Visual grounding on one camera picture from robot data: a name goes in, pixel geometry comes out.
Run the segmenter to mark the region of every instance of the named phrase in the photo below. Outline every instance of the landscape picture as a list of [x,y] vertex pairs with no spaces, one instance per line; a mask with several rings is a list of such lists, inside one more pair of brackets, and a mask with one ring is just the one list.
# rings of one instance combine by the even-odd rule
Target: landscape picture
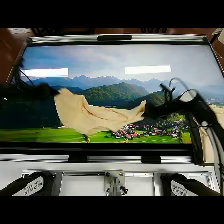
[[[195,49],[193,47],[192,54],[197,58],[197,54],[201,55],[204,48]],[[192,59],[191,67],[187,67],[186,71],[183,66],[178,64],[178,60],[181,61],[180,56],[168,57],[173,52],[166,49],[163,53],[161,49],[159,50],[160,57],[158,57],[158,52],[153,45],[30,47],[26,49],[23,56],[24,72],[29,71],[29,74],[32,74],[30,72],[34,69],[68,68],[68,76],[37,77],[29,75],[31,81],[25,76],[21,76],[21,78],[28,84],[31,82],[33,85],[48,83],[57,90],[67,88],[74,94],[84,95],[90,105],[132,109],[143,100],[154,105],[164,103],[164,94],[159,87],[160,83],[169,85],[171,78],[179,77],[190,88],[199,90],[208,103],[220,107],[224,105],[223,78],[218,74],[219,68],[217,68],[216,75],[214,75],[213,68],[213,79],[210,80],[206,76],[204,78],[206,82],[203,85],[198,82],[200,77],[196,77],[194,74],[196,70],[201,78],[202,73],[206,75],[205,73],[209,70],[209,63],[212,63],[211,60],[205,64],[205,66],[208,65],[208,68],[203,68],[200,67],[200,63],[202,63],[200,57],[198,57],[197,63],[195,59]],[[146,65],[170,65],[171,72],[125,73],[125,67]],[[174,85],[177,94],[180,94],[182,87],[179,83],[174,83]],[[31,102],[18,98],[10,102],[5,101],[0,115],[0,141],[191,143],[188,122],[183,114],[178,113],[172,114],[167,119],[145,118],[142,121],[128,124],[117,132],[103,131],[89,136],[64,127],[57,115],[53,97],[45,101]]]

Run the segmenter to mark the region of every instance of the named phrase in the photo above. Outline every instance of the sky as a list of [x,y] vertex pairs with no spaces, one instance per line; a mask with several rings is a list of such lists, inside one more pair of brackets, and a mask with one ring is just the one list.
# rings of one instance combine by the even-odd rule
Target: sky
[[[28,47],[24,69],[68,68],[69,77],[114,76],[119,79],[170,80],[194,85],[224,84],[222,73],[205,45],[65,45]],[[125,74],[125,67],[169,65],[171,72]]]

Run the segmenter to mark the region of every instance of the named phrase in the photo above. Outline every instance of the television screen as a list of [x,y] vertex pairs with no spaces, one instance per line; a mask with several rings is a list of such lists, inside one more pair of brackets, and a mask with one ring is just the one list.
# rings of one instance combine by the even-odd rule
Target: television screen
[[[57,90],[84,95],[88,104],[130,110],[144,100],[164,103],[160,83],[181,78],[209,104],[224,105],[223,77],[206,45],[64,45],[27,47],[21,79],[27,84],[48,83]],[[173,82],[175,94],[184,88]],[[190,144],[183,114],[167,119],[144,118],[117,131],[83,134],[64,126],[53,97],[45,101],[15,99],[0,110],[0,141],[71,143]]]

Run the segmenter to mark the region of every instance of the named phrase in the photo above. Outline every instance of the wooden floor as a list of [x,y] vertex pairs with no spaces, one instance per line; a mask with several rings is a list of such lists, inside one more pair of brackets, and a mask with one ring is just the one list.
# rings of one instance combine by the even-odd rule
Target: wooden floor
[[[209,40],[212,38],[212,32],[216,28],[168,28],[168,34],[205,34]],[[95,28],[95,34],[131,34],[141,33],[140,28]],[[34,34],[30,30],[28,33],[12,34],[7,28],[0,28],[0,82],[5,82],[8,74],[16,60],[16,57],[21,49],[22,44],[27,37],[32,37]],[[214,50],[224,67],[224,45],[216,40],[213,44]]]

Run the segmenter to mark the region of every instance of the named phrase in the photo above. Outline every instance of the green field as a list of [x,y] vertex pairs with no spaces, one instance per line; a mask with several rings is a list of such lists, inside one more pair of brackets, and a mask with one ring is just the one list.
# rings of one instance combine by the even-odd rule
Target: green field
[[[111,137],[109,132],[98,132],[89,135],[90,142],[142,142],[142,143],[176,143],[180,141],[178,138],[170,136],[149,136],[134,138],[133,140],[116,139]],[[10,142],[86,142],[84,135],[70,128],[50,129],[22,129],[22,130],[0,130],[0,141]],[[190,133],[183,133],[183,143],[191,143]]]

